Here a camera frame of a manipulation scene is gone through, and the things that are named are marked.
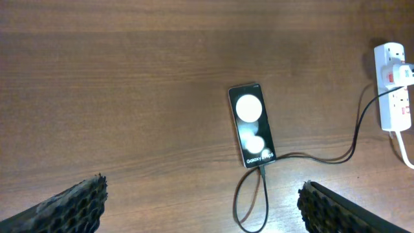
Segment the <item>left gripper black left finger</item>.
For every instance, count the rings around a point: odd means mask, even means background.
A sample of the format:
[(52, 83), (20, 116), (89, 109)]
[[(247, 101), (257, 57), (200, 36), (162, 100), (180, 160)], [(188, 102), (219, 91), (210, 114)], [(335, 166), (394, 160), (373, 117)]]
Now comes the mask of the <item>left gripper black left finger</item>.
[(96, 232), (107, 197), (107, 179), (98, 174), (2, 220), (1, 232)]

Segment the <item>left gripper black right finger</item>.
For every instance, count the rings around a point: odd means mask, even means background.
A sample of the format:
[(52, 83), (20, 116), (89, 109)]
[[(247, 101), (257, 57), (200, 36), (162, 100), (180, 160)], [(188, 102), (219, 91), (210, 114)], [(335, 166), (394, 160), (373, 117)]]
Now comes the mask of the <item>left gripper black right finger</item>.
[(314, 181), (298, 190), (298, 209), (308, 232), (380, 233), (406, 230)]

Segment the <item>black Samsung Galaxy flip phone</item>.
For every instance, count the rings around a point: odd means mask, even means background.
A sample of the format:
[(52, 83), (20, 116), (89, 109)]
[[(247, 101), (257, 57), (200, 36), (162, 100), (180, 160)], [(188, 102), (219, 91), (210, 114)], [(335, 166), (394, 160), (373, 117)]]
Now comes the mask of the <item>black Samsung Galaxy flip phone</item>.
[(255, 168), (274, 162), (276, 150), (260, 84), (232, 87), (228, 98), (243, 166)]

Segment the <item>white USB charger adapter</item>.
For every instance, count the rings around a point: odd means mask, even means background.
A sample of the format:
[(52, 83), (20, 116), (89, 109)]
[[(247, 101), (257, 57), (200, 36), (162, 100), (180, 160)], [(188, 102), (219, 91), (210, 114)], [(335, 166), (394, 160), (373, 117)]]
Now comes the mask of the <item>white USB charger adapter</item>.
[(413, 85), (413, 64), (394, 63), (382, 70), (382, 82), (386, 89)]

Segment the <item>white power strip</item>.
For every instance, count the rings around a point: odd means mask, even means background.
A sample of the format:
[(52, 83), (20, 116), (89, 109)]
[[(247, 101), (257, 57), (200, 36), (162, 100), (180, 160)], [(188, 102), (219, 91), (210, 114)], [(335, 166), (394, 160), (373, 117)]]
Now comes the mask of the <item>white power strip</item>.
[(389, 42), (374, 48), (380, 123), (384, 131), (405, 131), (411, 127), (408, 86), (386, 89), (382, 70), (394, 63), (406, 63), (404, 46)]

